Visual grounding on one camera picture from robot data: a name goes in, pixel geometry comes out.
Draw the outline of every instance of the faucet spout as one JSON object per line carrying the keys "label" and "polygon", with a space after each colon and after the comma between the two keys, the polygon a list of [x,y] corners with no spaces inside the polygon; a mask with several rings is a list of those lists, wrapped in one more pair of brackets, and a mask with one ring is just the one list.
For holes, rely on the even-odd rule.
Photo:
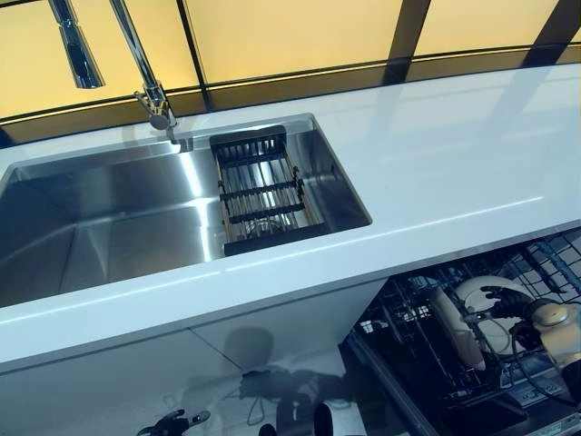
{"label": "faucet spout", "polygon": [[93,54],[77,23],[76,15],[69,0],[49,0],[54,18],[59,25],[66,57],[73,73],[74,83],[78,88],[91,89],[103,86]]}

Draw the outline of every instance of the kitchen sink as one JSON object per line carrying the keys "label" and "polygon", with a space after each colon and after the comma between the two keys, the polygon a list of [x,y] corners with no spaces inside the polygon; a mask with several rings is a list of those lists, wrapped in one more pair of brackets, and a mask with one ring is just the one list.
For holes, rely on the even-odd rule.
{"label": "kitchen sink", "polygon": [[370,223],[309,114],[15,164],[0,189],[0,307]]}

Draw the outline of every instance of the white countertop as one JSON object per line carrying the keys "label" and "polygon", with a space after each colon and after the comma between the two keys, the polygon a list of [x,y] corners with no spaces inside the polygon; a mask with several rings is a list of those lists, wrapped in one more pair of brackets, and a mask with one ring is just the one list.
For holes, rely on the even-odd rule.
{"label": "white countertop", "polygon": [[[180,119],[188,132],[314,114],[372,224],[5,307],[0,369],[581,223],[580,73],[572,64],[465,75]],[[137,124],[0,150],[0,175],[15,162],[152,135]]]}

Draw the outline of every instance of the faucet handle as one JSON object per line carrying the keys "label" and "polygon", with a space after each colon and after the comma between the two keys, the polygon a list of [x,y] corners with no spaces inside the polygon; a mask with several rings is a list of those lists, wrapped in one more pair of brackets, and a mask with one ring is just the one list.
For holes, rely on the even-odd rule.
{"label": "faucet handle", "polygon": [[172,113],[172,108],[167,100],[163,99],[156,105],[145,93],[135,91],[133,95],[149,114],[149,122],[153,128],[167,130],[177,124]]}

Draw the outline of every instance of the dishwasher rack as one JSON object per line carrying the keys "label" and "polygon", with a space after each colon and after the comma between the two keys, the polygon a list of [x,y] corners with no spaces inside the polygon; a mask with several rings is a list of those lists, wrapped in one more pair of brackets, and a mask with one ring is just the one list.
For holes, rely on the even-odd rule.
{"label": "dishwasher rack", "polygon": [[[383,355],[395,362],[396,369],[399,366],[408,384],[415,384],[422,395],[428,391],[447,409],[469,407],[507,392],[522,407],[542,401],[545,398],[540,394],[530,398],[530,392],[522,393],[527,383],[514,356],[489,351],[485,353],[487,369],[476,371],[459,360],[438,324],[429,296],[436,289],[449,294],[464,281],[482,275],[518,282],[535,298],[581,302],[581,228],[392,276],[359,320],[359,327],[381,343]],[[475,334],[481,341],[486,339]],[[545,353],[520,352],[520,357],[533,377],[556,375]],[[418,362],[420,366],[410,369]],[[552,393],[561,392],[555,384],[546,387]]]}

